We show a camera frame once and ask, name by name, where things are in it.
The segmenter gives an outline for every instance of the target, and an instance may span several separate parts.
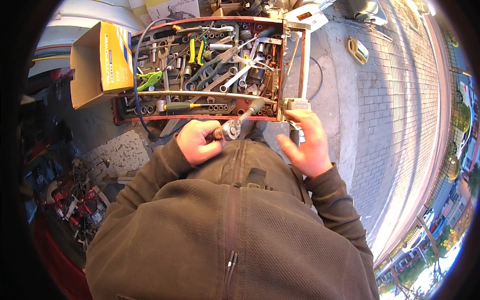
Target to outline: sleeve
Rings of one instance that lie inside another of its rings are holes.
[[[359,251],[373,297],[378,299],[378,287],[373,273],[373,254],[367,241],[367,231],[360,222],[360,215],[353,207],[353,199],[347,194],[347,186],[341,179],[336,164],[314,180],[307,180],[307,190],[312,192],[313,206],[326,228],[340,234]]]
[[[107,216],[88,250],[117,224],[131,216],[140,204],[152,201],[164,185],[177,180],[195,167],[180,150],[177,135],[175,134],[165,146],[155,148],[150,161],[119,192],[116,202],[108,206]]]

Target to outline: metal fence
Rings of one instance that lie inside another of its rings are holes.
[[[458,57],[456,53],[455,46],[452,44],[452,35],[448,30],[448,27],[445,24],[442,24],[440,21],[437,21],[440,29],[442,31],[442,35],[444,38],[444,45],[447,50],[447,56],[448,56],[448,67],[449,67],[449,74],[450,74],[450,83],[451,83],[451,110],[450,110],[450,126],[448,129],[448,138],[447,140],[449,143],[447,145],[444,145],[445,147],[445,154],[443,156],[443,161],[447,161],[447,158],[449,155],[452,153],[449,153],[449,149],[451,150],[452,147],[449,147],[451,143],[463,139],[463,133],[458,130],[452,120],[454,117],[454,112],[458,111],[459,109],[459,104],[460,102],[458,101],[458,93],[459,93],[459,83],[460,83],[460,76],[461,74],[454,71],[459,69],[458,65]],[[432,207],[432,204],[434,201],[439,197],[443,185],[445,183],[445,180],[442,180],[444,176],[447,176],[447,171],[448,168],[446,167],[448,164],[444,164],[442,168],[437,170],[435,174],[435,182],[430,189],[428,193],[428,197],[426,197],[425,201],[425,209],[421,211],[421,215],[423,215],[427,209],[430,209]],[[394,263],[398,258],[404,255],[404,252],[402,251],[403,245],[415,234],[415,231],[418,229],[418,226],[420,226],[419,221],[415,221],[411,226],[410,230],[408,233],[403,237],[403,239],[398,243],[398,245],[389,253],[389,255],[381,262],[379,263],[375,269],[374,273],[375,276],[378,277],[381,275],[383,272],[385,272],[387,269],[389,269],[389,265],[391,263]]]

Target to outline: cuff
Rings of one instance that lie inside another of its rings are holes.
[[[308,191],[314,192],[317,197],[325,197],[332,191],[337,190],[343,184],[343,180],[338,173],[336,163],[332,163],[332,168],[327,172],[315,177],[315,179],[306,179],[305,187]]]
[[[155,179],[157,182],[170,182],[177,180],[182,174],[190,171],[195,166],[188,162],[177,143],[177,135],[165,145],[157,147],[152,155]]]

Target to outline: brown fleece jacket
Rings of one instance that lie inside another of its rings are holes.
[[[266,171],[261,187],[245,182]],[[366,230],[336,167],[300,184],[252,141],[192,166],[176,138],[117,196],[88,247],[94,299],[379,299]]]

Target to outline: jacket zipper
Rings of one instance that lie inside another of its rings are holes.
[[[240,141],[240,148],[237,152],[235,165],[233,167],[232,182],[240,182],[241,158],[243,154],[245,141]],[[237,253],[237,238],[238,238],[238,224],[240,217],[240,188],[230,187],[228,193],[227,204],[227,220],[225,230],[225,257],[229,258],[226,265],[224,297],[226,300],[232,299],[233,289],[237,279],[238,253]]]

